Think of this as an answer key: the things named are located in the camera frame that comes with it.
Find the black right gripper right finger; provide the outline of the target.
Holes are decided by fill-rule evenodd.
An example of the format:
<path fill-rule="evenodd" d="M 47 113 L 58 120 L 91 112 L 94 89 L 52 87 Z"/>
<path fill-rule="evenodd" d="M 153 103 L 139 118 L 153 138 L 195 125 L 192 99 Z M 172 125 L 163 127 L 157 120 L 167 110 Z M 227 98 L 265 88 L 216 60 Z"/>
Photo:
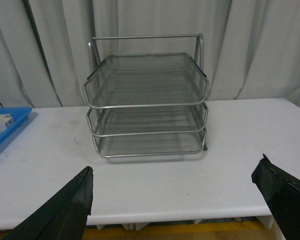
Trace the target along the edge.
<path fill-rule="evenodd" d="M 251 174 L 287 240 L 300 240 L 300 180 L 271 163 L 266 155 Z"/>

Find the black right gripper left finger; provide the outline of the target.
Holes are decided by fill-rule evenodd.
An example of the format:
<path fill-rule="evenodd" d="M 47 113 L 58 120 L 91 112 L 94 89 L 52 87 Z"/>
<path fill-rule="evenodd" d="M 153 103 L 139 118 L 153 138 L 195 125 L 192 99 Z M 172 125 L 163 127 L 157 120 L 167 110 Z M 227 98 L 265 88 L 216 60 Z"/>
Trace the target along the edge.
<path fill-rule="evenodd" d="M 4 240 L 80 240 L 93 204 L 93 168 L 85 167 Z"/>

